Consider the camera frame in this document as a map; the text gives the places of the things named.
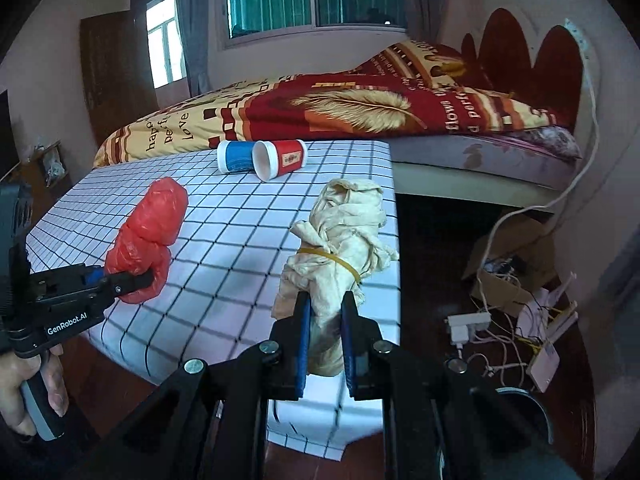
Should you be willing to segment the person's left hand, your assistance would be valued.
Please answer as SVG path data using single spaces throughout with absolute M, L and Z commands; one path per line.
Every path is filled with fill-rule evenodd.
M 32 437 L 37 433 L 34 421 L 27 413 L 21 394 L 21 384 L 41 374 L 46 386 L 48 402 L 58 416 L 68 409 L 68 394 L 64 384 L 60 357 L 64 349 L 60 344 L 49 350 L 46 364 L 40 356 L 21 359 L 13 351 L 1 357 L 1 416 L 6 426 L 20 436 Z

